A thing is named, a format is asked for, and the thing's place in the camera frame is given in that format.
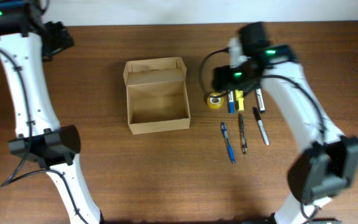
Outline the brown cardboard box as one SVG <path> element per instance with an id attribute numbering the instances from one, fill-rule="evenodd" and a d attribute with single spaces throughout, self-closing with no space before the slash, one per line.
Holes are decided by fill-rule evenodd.
<path id="1" fill-rule="evenodd" d="M 186 71 L 181 57 L 126 63 L 123 79 L 127 96 L 127 120 L 133 135 L 190 127 Z"/>

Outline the black ballpoint pen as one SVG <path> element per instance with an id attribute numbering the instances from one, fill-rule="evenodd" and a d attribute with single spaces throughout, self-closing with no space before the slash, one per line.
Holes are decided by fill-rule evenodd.
<path id="1" fill-rule="evenodd" d="M 242 141 L 242 152 L 247 153 L 247 141 L 245 136 L 244 118 L 243 115 L 239 114 L 239 125 L 241 130 L 241 141 Z"/>

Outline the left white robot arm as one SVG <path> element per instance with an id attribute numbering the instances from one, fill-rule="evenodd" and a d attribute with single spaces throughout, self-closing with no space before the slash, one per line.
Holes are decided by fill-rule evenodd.
<path id="1" fill-rule="evenodd" d="M 43 22 L 49 4 L 0 1 L 0 61 L 16 121 L 16 137 L 8 146 L 21 159 L 1 187 L 46 173 L 71 223 L 104 223 L 81 171 L 78 129 L 61 126 L 50 101 L 43 63 L 72 47 L 74 41 L 62 22 Z"/>

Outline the blue ballpoint pen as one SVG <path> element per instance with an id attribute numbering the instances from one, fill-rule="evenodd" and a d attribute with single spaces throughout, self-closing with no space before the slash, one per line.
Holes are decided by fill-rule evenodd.
<path id="1" fill-rule="evenodd" d="M 221 123 L 221 132 L 222 132 L 223 137 L 224 137 L 225 142 L 226 142 L 227 151 L 228 151 L 228 153 L 229 153 L 229 158 L 230 158 L 231 162 L 232 162 L 233 164 L 235 164 L 235 163 L 236 163 L 236 160 L 235 160 L 234 152 L 233 152 L 233 149 L 232 149 L 230 140 L 229 140 L 229 136 L 228 136 L 228 132 L 227 132 L 227 128 L 226 128 L 225 122 L 222 122 L 222 123 Z"/>

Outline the black whiteboard marker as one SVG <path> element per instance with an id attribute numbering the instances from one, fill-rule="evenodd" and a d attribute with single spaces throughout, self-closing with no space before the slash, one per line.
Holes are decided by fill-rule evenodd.
<path id="1" fill-rule="evenodd" d="M 262 91 L 260 88 L 256 89 L 255 91 L 256 99 L 258 103 L 258 108 L 260 113 L 265 113 L 265 105 L 264 105 L 264 99 L 262 96 Z"/>

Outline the yellow tape roll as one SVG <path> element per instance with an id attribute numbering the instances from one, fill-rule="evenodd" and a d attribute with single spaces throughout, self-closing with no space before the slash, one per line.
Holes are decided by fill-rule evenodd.
<path id="1" fill-rule="evenodd" d="M 207 97 L 207 105 L 210 109 L 220 109 L 223 106 L 224 98 L 218 97 L 219 93 L 211 93 Z"/>

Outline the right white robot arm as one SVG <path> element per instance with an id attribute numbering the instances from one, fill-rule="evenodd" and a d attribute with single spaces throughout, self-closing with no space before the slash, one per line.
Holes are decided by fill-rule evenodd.
<path id="1" fill-rule="evenodd" d="M 290 193 L 266 222 L 311 223 L 323 206 L 352 187 L 358 138 L 345 136 L 330 120 L 298 57 L 287 44 L 272 45 L 263 22 L 240 28 L 226 50 L 230 64 L 214 69 L 214 91 L 265 90 L 285 118 L 300 153 L 287 174 Z"/>

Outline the yellow highlighter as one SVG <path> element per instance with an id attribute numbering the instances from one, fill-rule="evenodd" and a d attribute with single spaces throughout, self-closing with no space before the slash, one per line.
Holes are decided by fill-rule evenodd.
<path id="1" fill-rule="evenodd" d="M 238 111 L 244 111 L 244 92 L 242 90 L 235 90 L 236 107 Z"/>

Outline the blue whiteboard marker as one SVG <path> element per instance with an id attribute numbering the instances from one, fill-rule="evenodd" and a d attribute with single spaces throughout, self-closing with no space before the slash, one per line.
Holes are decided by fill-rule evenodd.
<path id="1" fill-rule="evenodd" d="M 228 92 L 227 98 L 228 98 L 229 112 L 230 112 L 230 114 L 234 114 L 235 113 L 235 103 L 234 103 L 233 91 Z"/>

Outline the black thin permanent marker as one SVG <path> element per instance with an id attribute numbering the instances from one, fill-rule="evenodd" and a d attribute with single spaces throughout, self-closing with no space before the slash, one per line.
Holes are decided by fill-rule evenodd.
<path id="1" fill-rule="evenodd" d="M 260 117 L 259 111 L 255 107 L 252 108 L 252 111 L 253 111 L 253 114 L 255 116 L 255 119 L 256 119 L 256 122 L 258 124 L 258 127 L 260 129 L 262 139 L 263 139 L 264 143 L 268 146 L 270 144 L 269 139 L 268 139 L 267 133 L 265 131 L 264 124 L 263 124 L 262 119 Z"/>

